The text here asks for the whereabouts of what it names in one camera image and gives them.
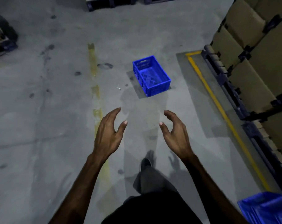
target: right hand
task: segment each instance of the right hand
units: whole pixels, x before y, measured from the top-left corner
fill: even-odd
[[[173,122],[173,129],[171,132],[169,132],[165,123],[159,123],[166,144],[182,161],[184,161],[193,155],[187,128],[175,113],[164,111],[164,115]]]

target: shoe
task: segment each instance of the shoe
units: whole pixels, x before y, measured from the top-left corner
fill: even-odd
[[[151,167],[151,162],[149,159],[144,158],[141,162],[141,171],[143,171],[146,167]]]

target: warehouse floor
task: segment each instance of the warehouse floor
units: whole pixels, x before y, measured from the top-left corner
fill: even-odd
[[[20,37],[19,49],[0,57],[0,223],[49,221],[92,152],[100,118],[94,109],[105,115],[121,106],[116,125],[129,124],[99,175],[85,223],[100,223],[138,194],[132,182],[150,150],[156,168],[209,223],[190,175],[163,140],[158,122],[170,126],[163,110],[186,124],[194,152],[234,205],[263,190],[184,56],[210,43],[232,2],[178,0],[87,12],[85,0],[0,0],[0,14]],[[167,92],[146,98],[132,61],[150,55],[172,82]]]

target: leg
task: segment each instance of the leg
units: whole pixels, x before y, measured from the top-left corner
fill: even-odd
[[[170,190],[177,192],[176,188],[145,158],[141,164],[141,171],[136,177],[133,187],[140,194]]]

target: blue plastic crate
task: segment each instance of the blue plastic crate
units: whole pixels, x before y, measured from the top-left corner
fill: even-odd
[[[134,61],[133,70],[147,97],[169,89],[171,79],[154,56]]]
[[[282,195],[262,192],[240,200],[238,205],[249,223],[282,224]]]

